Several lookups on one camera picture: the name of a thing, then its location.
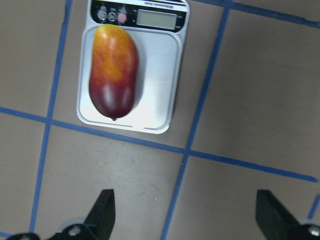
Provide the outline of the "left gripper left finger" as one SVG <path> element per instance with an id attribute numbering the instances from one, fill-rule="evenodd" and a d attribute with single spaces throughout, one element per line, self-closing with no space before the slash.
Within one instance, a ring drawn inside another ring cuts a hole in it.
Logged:
<path id="1" fill-rule="evenodd" d="M 51 240 L 108 240 L 116 220 L 115 193 L 104 189 L 82 223 L 68 225 L 56 232 Z"/>

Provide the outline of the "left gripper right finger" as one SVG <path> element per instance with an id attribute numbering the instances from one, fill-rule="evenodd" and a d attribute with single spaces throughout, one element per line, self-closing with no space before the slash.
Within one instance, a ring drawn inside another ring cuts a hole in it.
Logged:
<path id="1" fill-rule="evenodd" d="M 255 221 L 267 240 L 318 240 L 320 225 L 298 221 L 267 189 L 259 189 L 255 201 Z"/>

